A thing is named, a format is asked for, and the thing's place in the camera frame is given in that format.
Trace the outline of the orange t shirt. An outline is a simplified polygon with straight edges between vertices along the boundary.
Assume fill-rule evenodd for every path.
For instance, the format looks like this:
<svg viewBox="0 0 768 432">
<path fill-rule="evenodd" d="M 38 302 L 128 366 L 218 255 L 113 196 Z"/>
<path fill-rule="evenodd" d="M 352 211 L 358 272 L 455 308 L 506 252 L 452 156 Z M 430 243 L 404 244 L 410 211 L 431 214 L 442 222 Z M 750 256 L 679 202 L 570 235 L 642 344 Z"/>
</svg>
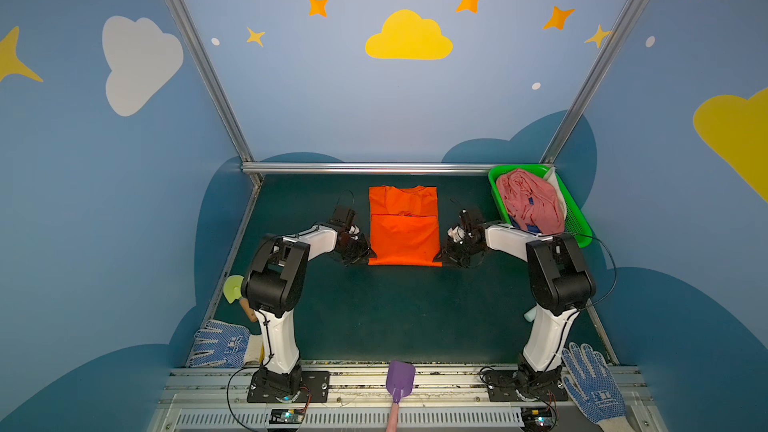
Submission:
<svg viewBox="0 0 768 432">
<path fill-rule="evenodd" d="M 436 187 L 369 188 L 372 266 L 441 267 Z"/>
</svg>

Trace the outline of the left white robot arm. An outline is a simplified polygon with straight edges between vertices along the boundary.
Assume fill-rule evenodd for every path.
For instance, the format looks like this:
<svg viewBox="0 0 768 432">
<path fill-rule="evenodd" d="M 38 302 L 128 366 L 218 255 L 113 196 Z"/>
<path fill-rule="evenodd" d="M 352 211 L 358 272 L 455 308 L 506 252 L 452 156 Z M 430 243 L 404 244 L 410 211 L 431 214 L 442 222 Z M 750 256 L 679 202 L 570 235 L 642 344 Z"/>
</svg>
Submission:
<svg viewBox="0 0 768 432">
<path fill-rule="evenodd" d="M 264 366 L 286 375 L 299 362 L 293 311 L 301 297 L 308 264 L 324 254 L 336 254 L 345 264 L 365 262 L 370 245 L 355 225 L 318 224 L 291 235 L 266 235 L 241 285 L 242 297 L 262 327 Z"/>
</svg>

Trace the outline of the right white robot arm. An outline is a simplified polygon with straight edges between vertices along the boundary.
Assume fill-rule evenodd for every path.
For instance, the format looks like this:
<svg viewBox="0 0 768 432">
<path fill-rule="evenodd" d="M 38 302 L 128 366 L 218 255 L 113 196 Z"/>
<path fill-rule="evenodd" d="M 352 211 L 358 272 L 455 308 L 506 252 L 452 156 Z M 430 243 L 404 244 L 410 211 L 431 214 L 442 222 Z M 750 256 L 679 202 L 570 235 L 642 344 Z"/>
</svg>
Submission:
<svg viewBox="0 0 768 432">
<path fill-rule="evenodd" d="M 536 306 L 523 363 L 536 374 L 557 369 L 573 322 L 597 292 L 578 241 L 567 232 L 534 234 L 505 223 L 457 225 L 448 230 L 442 260 L 465 267 L 486 251 L 527 264 Z"/>
</svg>

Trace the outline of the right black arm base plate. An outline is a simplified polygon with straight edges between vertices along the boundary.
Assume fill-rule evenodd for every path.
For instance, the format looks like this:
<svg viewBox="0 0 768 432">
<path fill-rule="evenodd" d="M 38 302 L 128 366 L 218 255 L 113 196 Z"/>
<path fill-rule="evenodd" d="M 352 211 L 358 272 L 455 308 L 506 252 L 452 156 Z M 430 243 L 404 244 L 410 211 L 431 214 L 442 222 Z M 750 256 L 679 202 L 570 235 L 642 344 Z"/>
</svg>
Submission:
<svg viewBox="0 0 768 432">
<path fill-rule="evenodd" d="M 527 364 L 516 370 L 482 367 L 478 378 L 486 387 L 492 402 L 557 402 L 566 401 L 567 392 L 561 381 L 561 368 L 536 372 Z"/>
</svg>

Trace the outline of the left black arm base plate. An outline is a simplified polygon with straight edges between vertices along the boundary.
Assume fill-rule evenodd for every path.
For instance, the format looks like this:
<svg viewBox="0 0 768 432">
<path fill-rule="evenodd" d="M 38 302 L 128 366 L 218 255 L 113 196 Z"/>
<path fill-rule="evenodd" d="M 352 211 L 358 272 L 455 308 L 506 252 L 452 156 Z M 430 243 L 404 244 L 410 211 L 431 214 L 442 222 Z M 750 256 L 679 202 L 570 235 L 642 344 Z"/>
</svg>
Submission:
<svg viewBox="0 0 768 432">
<path fill-rule="evenodd" d="M 302 371 L 278 374 L 267 369 L 257 371 L 250 382 L 248 403 L 326 403 L 330 387 L 327 371 Z"/>
</svg>

